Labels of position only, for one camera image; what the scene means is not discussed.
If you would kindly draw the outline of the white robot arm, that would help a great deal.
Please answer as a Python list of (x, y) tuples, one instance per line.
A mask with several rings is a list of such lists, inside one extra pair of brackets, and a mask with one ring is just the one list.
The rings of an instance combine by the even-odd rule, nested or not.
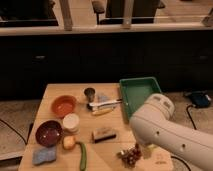
[(213, 135), (171, 122), (173, 113), (167, 96), (150, 95), (129, 120), (136, 141), (158, 145), (203, 171), (213, 171)]

